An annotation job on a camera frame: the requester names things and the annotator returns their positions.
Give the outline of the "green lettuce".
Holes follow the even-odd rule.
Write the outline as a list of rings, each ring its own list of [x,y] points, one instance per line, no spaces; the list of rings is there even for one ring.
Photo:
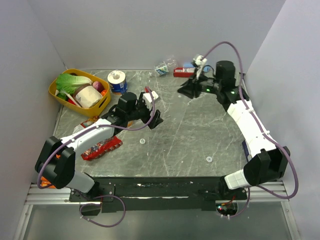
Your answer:
[[[86,76],[71,75],[69,73],[60,74],[55,80],[56,89],[62,93],[66,92],[72,95],[79,87],[93,82],[90,78]]]

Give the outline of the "purple onion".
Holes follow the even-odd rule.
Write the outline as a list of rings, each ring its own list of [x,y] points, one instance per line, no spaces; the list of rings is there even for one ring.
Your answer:
[[[99,93],[101,93],[101,92],[105,89],[104,86],[102,85],[102,83],[99,82],[99,81],[94,81],[94,82],[92,83],[92,87],[93,87],[95,90],[97,90]]]

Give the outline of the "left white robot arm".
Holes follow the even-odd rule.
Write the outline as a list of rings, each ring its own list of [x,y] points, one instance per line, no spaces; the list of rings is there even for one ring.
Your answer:
[[[41,178],[45,178],[56,189],[68,187],[79,190],[86,200],[95,200],[99,188],[92,177],[75,170],[76,157],[95,144],[115,137],[121,131],[128,131],[131,121],[140,120],[144,127],[154,129],[163,122],[160,111],[155,107],[158,98],[158,94],[150,89],[139,96],[126,92],[92,125],[66,137],[48,138],[35,164],[37,187],[43,189]]]

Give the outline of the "blue wrapped toilet paper roll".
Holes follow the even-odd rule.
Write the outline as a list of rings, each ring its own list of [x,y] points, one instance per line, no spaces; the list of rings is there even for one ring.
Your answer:
[[[116,95],[122,95],[128,90],[126,74],[121,70],[113,70],[110,72],[107,76],[107,81],[111,91]]]

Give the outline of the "brown and cream jar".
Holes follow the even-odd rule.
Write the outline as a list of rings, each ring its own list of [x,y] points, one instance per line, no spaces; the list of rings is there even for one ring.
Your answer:
[[[75,101],[84,109],[92,108],[102,97],[103,96],[88,83],[77,88],[73,94]]]

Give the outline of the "crushed clear plastic bottle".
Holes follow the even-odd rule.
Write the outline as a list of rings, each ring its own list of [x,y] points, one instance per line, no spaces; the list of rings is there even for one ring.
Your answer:
[[[178,63],[174,57],[166,59],[160,62],[158,65],[154,67],[155,73],[158,76],[165,76],[174,71],[175,68],[178,67]]]

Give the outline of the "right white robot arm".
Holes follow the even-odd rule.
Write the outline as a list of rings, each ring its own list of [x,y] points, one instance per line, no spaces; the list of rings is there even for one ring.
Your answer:
[[[217,101],[235,121],[244,136],[244,150],[250,157],[243,169],[224,176],[218,193],[223,199],[230,199],[236,189],[275,181],[283,177],[290,152],[281,151],[270,136],[269,131],[257,117],[249,96],[242,87],[236,85],[235,66],[231,61],[222,60],[216,63],[212,77],[204,74],[205,60],[193,60],[194,73],[177,90],[190,99],[200,93],[216,95]]]

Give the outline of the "light blue box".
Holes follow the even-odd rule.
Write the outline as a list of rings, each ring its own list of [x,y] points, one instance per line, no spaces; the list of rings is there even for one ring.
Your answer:
[[[182,67],[183,68],[194,68],[193,64],[190,62],[185,62]]]

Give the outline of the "white bottle cap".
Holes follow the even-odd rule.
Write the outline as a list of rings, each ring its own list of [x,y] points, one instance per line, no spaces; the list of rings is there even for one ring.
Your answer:
[[[209,163],[211,163],[211,162],[213,161],[213,158],[212,158],[211,156],[208,156],[208,157],[206,158],[206,161],[209,162]]]
[[[145,143],[146,143],[146,140],[145,140],[144,138],[141,138],[141,139],[139,140],[139,142],[140,142],[141,144],[145,144]]]

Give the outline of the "red rectangular box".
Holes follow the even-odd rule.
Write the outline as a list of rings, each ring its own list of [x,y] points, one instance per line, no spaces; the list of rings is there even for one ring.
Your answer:
[[[173,70],[173,76],[175,78],[189,78],[195,72],[194,67],[177,67]]]

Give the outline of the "white and purple box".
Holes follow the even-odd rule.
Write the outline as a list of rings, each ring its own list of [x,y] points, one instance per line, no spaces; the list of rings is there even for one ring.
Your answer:
[[[247,146],[247,142],[245,140],[243,140],[241,144],[242,144],[242,148],[243,148],[243,151],[244,151],[244,155],[245,155],[246,161],[249,162],[252,157],[250,155],[250,152],[249,152],[249,149],[248,149],[248,146]]]

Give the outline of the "red snack bag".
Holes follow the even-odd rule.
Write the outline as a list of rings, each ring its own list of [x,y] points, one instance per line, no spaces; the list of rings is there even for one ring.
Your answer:
[[[86,121],[75,126],[72,133],[76,134],[82,131],[83,129],[94,124],[98,119],[99,119],[98,116],[94,116],[87,119]],[[119,148],[122,144],[123,142],[119,138],[117,138],[116,136],[113,136],[111,138],[102,140],[97,144],[95,144],[94,146],[90,147],[89,149],[87,149],[85,152],[81,154],[81,157],[85,161],[92,161],[94,159],[98,159],[102,157],[107,152],[111,152]]]

